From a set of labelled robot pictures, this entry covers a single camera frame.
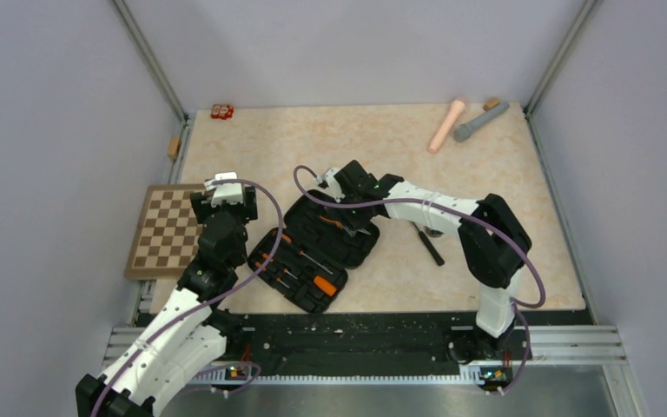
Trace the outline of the pink toy microphone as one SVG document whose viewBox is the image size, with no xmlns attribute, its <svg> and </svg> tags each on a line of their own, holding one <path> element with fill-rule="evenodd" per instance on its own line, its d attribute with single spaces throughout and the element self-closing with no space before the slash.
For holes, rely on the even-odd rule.
<svg viewBox="0 0 667 417">
<path fill-rule="evenodd" d="M 466 104 L 467 100 L 465 97 L 457 97 L 451 102 L 443 122 L 426 148 L 429 154 L 436 154 L 440 150 L 454 124 L 466 110 Z"/>
</svg>

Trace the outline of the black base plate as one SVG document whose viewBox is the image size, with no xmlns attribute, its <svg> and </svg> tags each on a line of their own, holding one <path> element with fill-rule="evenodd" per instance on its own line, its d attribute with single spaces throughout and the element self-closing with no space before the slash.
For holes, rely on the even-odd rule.
<svg viewBox="0 0 667 417">
<path fill-rule="evenodd" d="M 478 361 L 504 365 L 525 352 L 525 329 L 514 328 L 502 359 L 459 364 L 447 353 L 454 336 L 473 330 L 473 313 L 238 314 L 222 361 L 249 358 L 264 376 L 457 375 Z"/>
</svg>

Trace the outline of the wooden block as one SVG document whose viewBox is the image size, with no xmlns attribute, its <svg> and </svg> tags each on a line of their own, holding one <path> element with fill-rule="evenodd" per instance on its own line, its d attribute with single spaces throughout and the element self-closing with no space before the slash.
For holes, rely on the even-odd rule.
<svg viewBox="0 0 667 417">
<path fill-rule="evenodd" d="M 167 148 L 167 157 L 170 161 L 175 161 L 179 154 L 182 145 L 182 139 L 179 136 L 174 136 L 170 139 Z"/>
<path fill-rule="evenodd" d="M 493 96 L 489 98 L 482 106 L 484 111 L 490 111 L 491 109 L 496 108 L 501 104 L 501 99 L 499 97 Z"/>
</svg>

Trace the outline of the aluminium frame rail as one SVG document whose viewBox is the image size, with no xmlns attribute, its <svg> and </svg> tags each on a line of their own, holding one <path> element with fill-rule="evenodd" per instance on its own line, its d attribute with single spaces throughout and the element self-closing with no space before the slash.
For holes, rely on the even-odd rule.
<svg viewBox="0 0 667 417">
<path fill-rule="evenodd" d="M 436 383 L 494 389 L 530 366 L 600 366 L 623 416 L 642 416 L 619 332 L 611 326 L 516 326 L 496 347 L 468 326 L 404 321 L 373 327 L 272 326 L 243 328 L 196 363 L 192 381 L 230 384 L 224 364 L 261 366 L 263 383 Z"/>
</svg>

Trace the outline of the long orange handled screwdriver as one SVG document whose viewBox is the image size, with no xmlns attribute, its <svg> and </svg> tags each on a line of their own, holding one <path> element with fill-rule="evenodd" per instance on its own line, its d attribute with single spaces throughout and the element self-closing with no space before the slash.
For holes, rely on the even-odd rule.
<svg viewBox="0 0 667 417">
<path fill-rule="evenodd" d="M 313 278 L 313 284 L 315 287 L 317 287 L 323 294 L 329 296 L 329 297 L 334 297 L 337 295 L 339 288 L 335 286 L 332 282 L 327 280 L 326 278 L 316 275 Z"/>
</svg>

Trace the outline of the grey toy microphone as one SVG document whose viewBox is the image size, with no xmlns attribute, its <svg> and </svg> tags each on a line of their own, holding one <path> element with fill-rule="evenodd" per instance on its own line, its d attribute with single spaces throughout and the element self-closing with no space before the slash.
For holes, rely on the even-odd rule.
<svg viewBox="0 0 667 417">
<path fill-rule="evenodd" d="M 495 118 L 503 115 L 510 107 L 508 102 L 501 101 L 501 104 L 490 111 L 484 111 L 479 116 L 474 117 L 471 121 L 460 124 L 453 132 L 453 138 L 456 142 L 465 142 L 475 132 L 484 128 L 488 123 Z"/>
</svg>

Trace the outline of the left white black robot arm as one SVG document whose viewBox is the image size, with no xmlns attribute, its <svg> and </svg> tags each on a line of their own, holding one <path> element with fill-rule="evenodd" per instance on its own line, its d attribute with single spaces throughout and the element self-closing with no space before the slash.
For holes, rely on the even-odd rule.
<svg viewBox="0 0 667 417">
<path fill-rule="evenodd" d="M 170 297 L 134 342 L 102 373 L 76 385 L 81 416 L 157 416 L 210 362 L 233 359 L 244 337 L 214 310 L 248 255 L 246 226 L 257 219 L 252 185 L 210 184 L 190 196 L 201 226 L 198 251 Z"/>
</svg>

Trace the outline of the left wooden block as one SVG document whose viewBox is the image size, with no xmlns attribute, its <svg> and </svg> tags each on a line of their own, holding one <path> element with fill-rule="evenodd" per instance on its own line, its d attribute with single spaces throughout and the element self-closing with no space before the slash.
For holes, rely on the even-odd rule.
<svg viewBox="0 0 667 417">
<path fill-rule="evenodd" d="M 167 148 L 167 157 L 170 161 L 175 161 L 179 154 L 182 145 L 182 139 L 179 136 L 174 136 L 170 139 Z"/>
</svg>

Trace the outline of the small orange bit driver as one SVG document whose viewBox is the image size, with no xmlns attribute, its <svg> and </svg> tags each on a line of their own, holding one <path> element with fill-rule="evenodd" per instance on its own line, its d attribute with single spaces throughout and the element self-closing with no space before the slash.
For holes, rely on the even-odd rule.
<svg viewBox="0 0 667 417">
<path fill-rule="evenodd" d="M 279 274 L 270 268 L 264 268 L 260 273 L 260 277 L 262 276 L 267 277 L 268 282 L 276 282 L 282 288 L 290 289 L 289 285 L 282 280 Z"/>
</svg>

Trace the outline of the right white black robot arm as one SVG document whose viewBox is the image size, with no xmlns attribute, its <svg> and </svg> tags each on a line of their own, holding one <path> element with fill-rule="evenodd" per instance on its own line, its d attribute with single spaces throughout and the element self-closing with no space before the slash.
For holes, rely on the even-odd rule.
<svg viewBox="0 0 667 417">
<path fill-rule="evenodd" d="M 357 161 L 327 170 L 320 181 L 344 204 L 336 215 L 346 230 L 361 229 L 381 215 L 457 239 L 479 282 L 479 305 L 473 330 L 452 337 L 447 353 L 459 364 L 503 358 L 516 319 L 517 283 L 532 241 L 501 196 L 474 200 L 443 195 L 401 176 L 376 178 Z"/>
</svg>

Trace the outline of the orange handled pliers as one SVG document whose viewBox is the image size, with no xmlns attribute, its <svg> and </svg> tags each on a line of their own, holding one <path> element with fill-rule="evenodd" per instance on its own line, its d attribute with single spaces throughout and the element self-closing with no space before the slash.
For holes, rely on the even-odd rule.
<svg viewBox="0 0 667 417">
<path fill-rule="evenodd" d="M 339 229 L 341 229 L 341 230 L 344 230 L 344 231 L 347 232 L 350 236 L 355 236 L 355 235 L 357 235 L 357 234 L 363 234 L 363 235 L 370 235 L 370 234 L 371 234 L 371 233 L 370 233 L 368 230 L 366 230 L 365 228 L 352 229 L 352 228 L 349 228 L 349 227 L 343 225 L 341 222 L 339 222 L 339 221 L 337 221 L 337 220 L 334 220 L 334 219 L 325 217 L 325 216 L 323 216 L 323 215 L 320 215 L 320 216 L 319 216 L 319 219 L 320 219 L 321 221 L 327 223 L 327 224 L 330 224 L 330 225 L 335 226 L 336 228 L 339 228 Z"/>
</svg>

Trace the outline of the red toy car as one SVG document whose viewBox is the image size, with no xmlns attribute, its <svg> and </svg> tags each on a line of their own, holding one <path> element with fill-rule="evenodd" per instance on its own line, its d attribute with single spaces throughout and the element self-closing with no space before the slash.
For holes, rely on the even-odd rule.
<svg viewBox="0 0 667 417">
<path fill-rule="evenodd" d="M 215 104 L 210 110 L 210 117 L 214 120 L 228 120 L 234 114 L 234 106 L 231 104 Z"/>
</svg>

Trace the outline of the back wooden block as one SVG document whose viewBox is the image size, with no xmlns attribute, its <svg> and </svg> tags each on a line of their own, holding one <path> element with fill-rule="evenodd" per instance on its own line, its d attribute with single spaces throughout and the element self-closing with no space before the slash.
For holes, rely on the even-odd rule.
<svg viewBox="0 0 667 417">
<path fill-rule="evenodd" d="M 491 109 L 496 108 L 501 104 L 501 99 L 499 97 L 493 96 L 489 98 L 482 106 L 484 111 L 490 111 Z"/>
</svg>

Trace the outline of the wooden chessboard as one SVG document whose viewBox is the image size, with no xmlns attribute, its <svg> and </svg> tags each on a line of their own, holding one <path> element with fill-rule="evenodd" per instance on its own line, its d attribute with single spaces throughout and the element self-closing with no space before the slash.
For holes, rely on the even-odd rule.
<svg viewBox="0 0 667 417">
<path fill-rule="evenodd" d="M 124 277 L 131 281 L 177 279 L 197 253 L 201 232 L 190 195 L 200 183 L 147 188 Z"/>
</svg>

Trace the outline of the black plastic tool case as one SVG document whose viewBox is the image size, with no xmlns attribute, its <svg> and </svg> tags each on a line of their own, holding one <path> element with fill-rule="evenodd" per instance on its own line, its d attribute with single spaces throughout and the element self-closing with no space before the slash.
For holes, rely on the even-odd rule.
<svg viewBox="0 0 667 417">
<path fill-rule="evenodd" d="M 290 287 L 290 289 L 286 289 L 276 282 L 268 282 L 258 274 L 258 278 L 292 306 L 294 312 L 303 314 L 322 314 L 326 312 L 343 293 L 349 281 L 349 273 L 364 263 L 380 238 L 380 229 L 371 222 L 366 228 L 371 233 L 370 235 L 357 234 L 350 236 L 344 230 L 319 219 L 320 215 L 333 219 L 332 212 L 330 208 L 313 202 L 303 195 L 284 214 L 285 228 L 282 230 L 282 233 L 289 235 L 313 258 L 332 269 L 332 275 L 306 260 L 294 262 L 285 259 L 284 242 L 282 240 L 275 255 L 271 256 L 270 251 L 277 239 L 278 228 L 276 226 L 272 227 L 259 240 L 248 255 L 247 266 L 253 270 L 265 261 L 262 254 L 268 253 L 276 261 L 285 263 L 292 273 L 300 279 L 300 283 L 285 281 Z M 313 278 L 316 275 L 326 278 L 337 286 L 339 288 L 337 295 L 329 297 L 315 287 Z"/>
</svg>

